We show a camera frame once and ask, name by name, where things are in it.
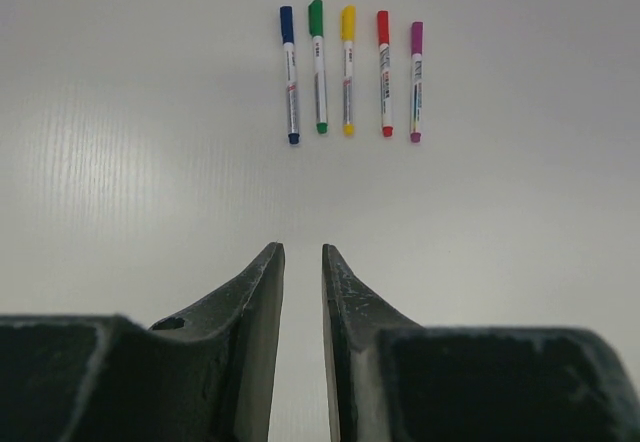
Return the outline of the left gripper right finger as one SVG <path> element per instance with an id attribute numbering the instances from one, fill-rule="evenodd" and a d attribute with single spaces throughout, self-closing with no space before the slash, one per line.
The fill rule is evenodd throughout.
<path id="1" fill-rule="evenodd" d="M 576 327 L 423 327 L 322 249 L 335 441 L 635 441 L 639 398 L 612 347 Z"/>

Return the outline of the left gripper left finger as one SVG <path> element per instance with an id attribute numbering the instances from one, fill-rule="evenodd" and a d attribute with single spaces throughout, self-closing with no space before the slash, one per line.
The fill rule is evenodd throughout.
<path id="1" fill-rule="evenodd" d="M 5 441 L 264 441 L 285 252 L 149 328 L 119 316 L 1 319 Z"/>

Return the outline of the purple marker pen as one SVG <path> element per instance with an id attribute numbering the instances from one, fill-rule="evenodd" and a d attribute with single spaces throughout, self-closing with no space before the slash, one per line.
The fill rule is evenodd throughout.
<path id="1" fill-rule="evenodd" d="M 421 142 L 422 137 L 422 55 L 411 55 L 412 63 L 412 90 L 411 90 L 411 119 L 410 119 L 410 141 L 414 144 Z"/>

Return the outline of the red marker pen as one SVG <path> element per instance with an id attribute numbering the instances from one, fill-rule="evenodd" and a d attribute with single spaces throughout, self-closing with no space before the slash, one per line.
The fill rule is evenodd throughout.
<path id="1" fill-rule="evenodd" d="M 391 57 L 390 44 L 379 45 L 381 131 L 384 138 L 391 138 L 394 132 L 391 103 Z"/>

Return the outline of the blue marker pen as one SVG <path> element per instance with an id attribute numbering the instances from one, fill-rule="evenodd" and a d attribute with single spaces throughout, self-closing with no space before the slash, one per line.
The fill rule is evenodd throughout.
<path id="1" fill-rule="evenodd" d="M 299 105 L 295 43 L 283 43 L 283 49 L 286 75 L 287 136 L 289 144 L 297 146 L 300 143 L 300 128 L 298 121 Z"/>

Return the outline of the yellow marker pen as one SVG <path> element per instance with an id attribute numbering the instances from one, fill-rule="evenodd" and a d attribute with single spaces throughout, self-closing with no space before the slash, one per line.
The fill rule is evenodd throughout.
<path id="1" fill-rule="evenodd" d="M 355 133 L 353 109 L 354 41 L 343 42 L 343 133 L 351 137 Z"/>

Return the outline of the green marker pen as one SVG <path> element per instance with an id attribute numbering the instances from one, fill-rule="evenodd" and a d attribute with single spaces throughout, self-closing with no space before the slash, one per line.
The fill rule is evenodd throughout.
<path id="1" fill-rule="evenodd" d="M 312 38 L 314 65 L 314 97 L 316 130 L 320 135 L 328 133 L 328 109 L 326 90 L 326 68 L 324 56 L 324 36 Z"/>

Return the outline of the purple pen cap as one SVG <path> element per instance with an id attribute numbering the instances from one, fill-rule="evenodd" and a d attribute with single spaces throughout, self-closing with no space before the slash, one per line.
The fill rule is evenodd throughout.
<path id="1" fill-rule="evenodd" d="M 421 21 L 415 21 L 411 25 L 411 55 L 423 54 L 424 42 L 424 24 Z"/>

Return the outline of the red pen cap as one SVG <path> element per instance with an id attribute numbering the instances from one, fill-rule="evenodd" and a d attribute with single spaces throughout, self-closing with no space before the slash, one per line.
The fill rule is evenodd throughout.
<path id="1" fill-rule="evenodd" d="M 377 13 L 377 35 L 379 45 L 390 44 L 389 12 L 386 10 Z"/>

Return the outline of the yellow pen cap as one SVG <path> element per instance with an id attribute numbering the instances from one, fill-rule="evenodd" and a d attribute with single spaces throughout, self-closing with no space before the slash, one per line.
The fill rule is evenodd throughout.
<path id="1" fill-rule="evenodd" d="M 353 42 L 355 40 L 356 7 L 348 5 L 341 11 L 341 40 Z"/>

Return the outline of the blue pen cap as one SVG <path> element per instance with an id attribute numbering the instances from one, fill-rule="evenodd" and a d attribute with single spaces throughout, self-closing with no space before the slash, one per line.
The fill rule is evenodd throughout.
<path id="1" fill-rule="evenodd" d="M 295 43 L 294 12 L 291 6 L 281 6 L 279 9 L 280 29 L 284 44 Z"/>

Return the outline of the green pen cap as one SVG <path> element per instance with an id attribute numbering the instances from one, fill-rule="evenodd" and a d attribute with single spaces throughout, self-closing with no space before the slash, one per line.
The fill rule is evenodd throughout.
<path id="1" fill-rule="evenodd" d="M 323 1 L 313 0 L 308 5 L 308 27 L 312 38 L 324 36 L 324 11 Z"/>

